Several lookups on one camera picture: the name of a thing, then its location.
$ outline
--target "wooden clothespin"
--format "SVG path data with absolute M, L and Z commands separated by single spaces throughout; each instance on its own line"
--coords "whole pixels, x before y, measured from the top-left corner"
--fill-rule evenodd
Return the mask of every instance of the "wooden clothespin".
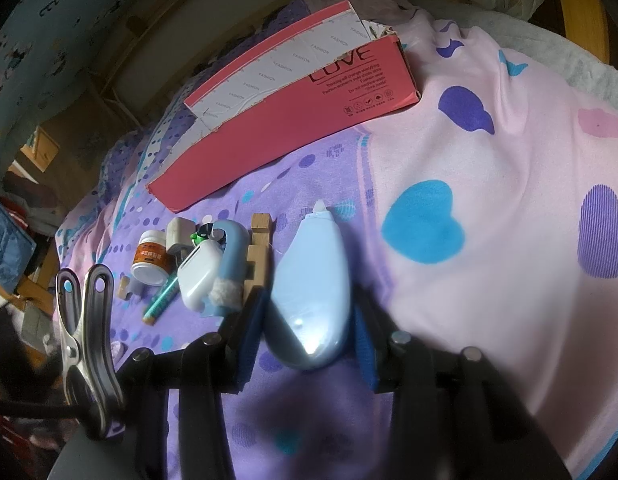
M 247 248 L 249 270 L 247 271 L 247 279 L 244 280 L 243 302 L 247 301 L 253 286 L 268 286 L 271 231 L 271 215 L 269 213 L 253 213 L 251 216 L 251 245 Z

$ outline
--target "light blue correction tape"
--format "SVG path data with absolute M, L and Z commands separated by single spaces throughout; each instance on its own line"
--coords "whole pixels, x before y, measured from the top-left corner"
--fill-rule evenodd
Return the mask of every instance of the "light blue correction tape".
M 337 357 L 350 314 L 348 264 L 340 229 L 318 200 L 300 222 L 274 273 L 265 339 L 285 365 L 308 370 Z

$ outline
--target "small jar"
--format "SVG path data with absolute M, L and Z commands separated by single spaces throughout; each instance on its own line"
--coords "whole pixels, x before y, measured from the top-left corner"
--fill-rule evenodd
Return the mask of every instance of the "small jar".
M 162 286 L 169 277 L 169 271 L 167 235 L 153 229 L 143 232 L 131 265 L 132 276 L 145 285 Z

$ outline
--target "cardboard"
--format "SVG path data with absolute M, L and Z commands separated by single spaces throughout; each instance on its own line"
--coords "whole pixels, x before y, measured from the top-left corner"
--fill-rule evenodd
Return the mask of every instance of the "cardboard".
M 198 119 L 147 188 L 179 212 L 279 156 L 418 100 L 397 35 L 342 2 L 195 90 L 185 103 Z

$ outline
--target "blanket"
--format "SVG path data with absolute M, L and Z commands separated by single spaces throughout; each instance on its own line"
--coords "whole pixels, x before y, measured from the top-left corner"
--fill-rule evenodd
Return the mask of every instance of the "blanket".
M 585 479 L 618 436 L 618 112 L 479 28 L 434 20 L 406 0 L 351 1 L 363 18 L 394 26 L 422 101 L 273 161 L 180 216 L 248 226 L 268 212 L 277 263 L 323 199 L 352 278 L 428 345 L 481 348 Z M 182 100 L 330 3 L 294 0 L 185 85 L 156 127 L 121 139 L 99 187 L 58 231 L 63 265 L 79 276 L 95 262 L 128 274 L 140 234 L 174 216 L 144 184 L 194 121 Z M 110 336 L 127 355 L 182 348 L 221 321 L 177 298 L 143 325 L 152 292 L 114 303 Z M 369 478 L 386 452 L 391 396 L 372 394 L 349 354 L 303 373 L 261 343 L 252 380 L 223 403 L 238 479 Z M 168 422 L 178 478 L 177 392 Z

